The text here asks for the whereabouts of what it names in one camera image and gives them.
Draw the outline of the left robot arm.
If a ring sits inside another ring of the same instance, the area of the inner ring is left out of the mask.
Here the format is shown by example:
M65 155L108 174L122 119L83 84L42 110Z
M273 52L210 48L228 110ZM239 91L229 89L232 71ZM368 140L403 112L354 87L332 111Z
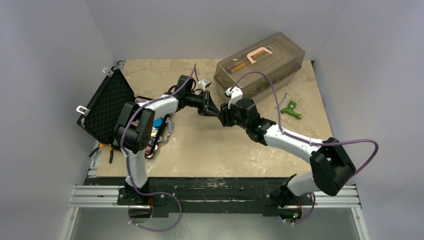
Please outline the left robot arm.
M143 187L148 181L144 158L154 121L185 107L196 108L200 116L219 115L219 110L207 89L212 83L211 80L206 78L199 81L196 89L193 88L195 83L192 77L181 75L177 84L160 97L141 103L128 101L124 104L113 133L125 159L125 181L133 187L129 197L138 205L146 203L149 199L149 191Z

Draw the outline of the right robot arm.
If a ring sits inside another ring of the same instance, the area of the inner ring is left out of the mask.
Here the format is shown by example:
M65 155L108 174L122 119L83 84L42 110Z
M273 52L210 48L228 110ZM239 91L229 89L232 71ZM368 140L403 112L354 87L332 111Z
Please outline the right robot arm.
M309 172L294 174L282 185L280 196L284 202L292 204L301 195L316 191L336 196L356 172L355 165L337 139L307 139L280 128L276 122L261 117L254 101L244 98L238 87L227 89L225 96L229 102L220 106L218 117L224 127L237 125L252 141L286 151L310 165Z

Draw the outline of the clear dealer button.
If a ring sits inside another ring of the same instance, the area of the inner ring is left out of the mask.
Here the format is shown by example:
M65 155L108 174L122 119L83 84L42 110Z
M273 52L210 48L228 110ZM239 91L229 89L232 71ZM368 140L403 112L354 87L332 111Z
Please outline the clear dealer button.
M156 128L153 128L152 131L151 131L150 136L152 138L156 138L157 137L157 134L158 134L158 130Z

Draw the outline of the blue round button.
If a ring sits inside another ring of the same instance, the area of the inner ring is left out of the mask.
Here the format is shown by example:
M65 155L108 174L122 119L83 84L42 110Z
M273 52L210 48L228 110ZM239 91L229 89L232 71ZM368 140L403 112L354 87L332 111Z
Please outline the blue round button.
M163 122L162 118L157 118L153 122L153 127L159 129L163 125Z

